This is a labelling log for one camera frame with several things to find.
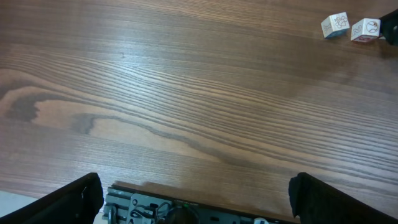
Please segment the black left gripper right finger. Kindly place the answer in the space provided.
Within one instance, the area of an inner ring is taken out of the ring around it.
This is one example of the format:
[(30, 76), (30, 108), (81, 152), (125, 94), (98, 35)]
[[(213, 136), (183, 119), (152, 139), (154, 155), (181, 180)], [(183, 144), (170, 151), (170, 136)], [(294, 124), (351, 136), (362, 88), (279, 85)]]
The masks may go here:
[(300, 172), (289, 181), (294, 217), (310, 224), (397, 224), (397, 219), (376, 210), (325, 182)]

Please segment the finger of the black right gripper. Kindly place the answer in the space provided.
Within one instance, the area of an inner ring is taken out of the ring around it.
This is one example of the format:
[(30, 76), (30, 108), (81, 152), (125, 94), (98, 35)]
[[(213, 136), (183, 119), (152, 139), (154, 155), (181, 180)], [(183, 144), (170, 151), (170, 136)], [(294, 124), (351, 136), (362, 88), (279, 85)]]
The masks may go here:
[(390, 44), (398, 45), (398, 9), (379, 18), (381, 21), (380, 34)]

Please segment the red number six block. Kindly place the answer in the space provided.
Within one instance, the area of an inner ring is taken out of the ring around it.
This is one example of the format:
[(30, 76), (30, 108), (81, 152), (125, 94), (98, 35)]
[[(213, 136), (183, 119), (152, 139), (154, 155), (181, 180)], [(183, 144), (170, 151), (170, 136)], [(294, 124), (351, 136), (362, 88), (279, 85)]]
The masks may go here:
[(381, 20), (364, 18), (352, 26), (351, 41), (370, 42), (380, 36)]

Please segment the blue number wooden block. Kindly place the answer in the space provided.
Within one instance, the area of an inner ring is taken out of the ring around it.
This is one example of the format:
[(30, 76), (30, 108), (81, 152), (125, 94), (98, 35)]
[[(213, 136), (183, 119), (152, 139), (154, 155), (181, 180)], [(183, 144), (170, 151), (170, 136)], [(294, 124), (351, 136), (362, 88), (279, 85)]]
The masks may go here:
[(346, 12), (332, 14), (321, 22), (322, 32), (325, 39), (343, 35), (350, 28)]

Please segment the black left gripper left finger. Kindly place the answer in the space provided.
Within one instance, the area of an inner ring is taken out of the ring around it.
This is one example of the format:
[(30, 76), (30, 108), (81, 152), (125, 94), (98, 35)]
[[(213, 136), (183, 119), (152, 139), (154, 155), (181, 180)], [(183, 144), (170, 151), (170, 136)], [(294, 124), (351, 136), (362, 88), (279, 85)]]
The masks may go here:
[(96, 172), (1, 217), (1, 224), (92, 224), (104, 204)]

